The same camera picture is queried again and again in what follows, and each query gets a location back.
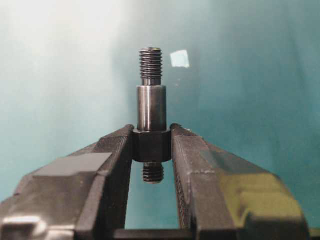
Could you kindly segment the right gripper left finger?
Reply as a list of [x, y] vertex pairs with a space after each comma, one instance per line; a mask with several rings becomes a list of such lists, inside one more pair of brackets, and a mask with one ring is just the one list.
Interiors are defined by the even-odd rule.
[[132, 125], [25, 175], [0, 205], [3, 240], [102, 240], [125, 226]]

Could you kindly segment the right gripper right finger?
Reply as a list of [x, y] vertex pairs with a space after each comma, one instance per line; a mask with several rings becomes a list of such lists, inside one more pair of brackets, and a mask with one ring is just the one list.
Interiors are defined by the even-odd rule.
[[179, 225], [198, 240], [308, 240], [303, 211], [275, 174], [171, 126]]

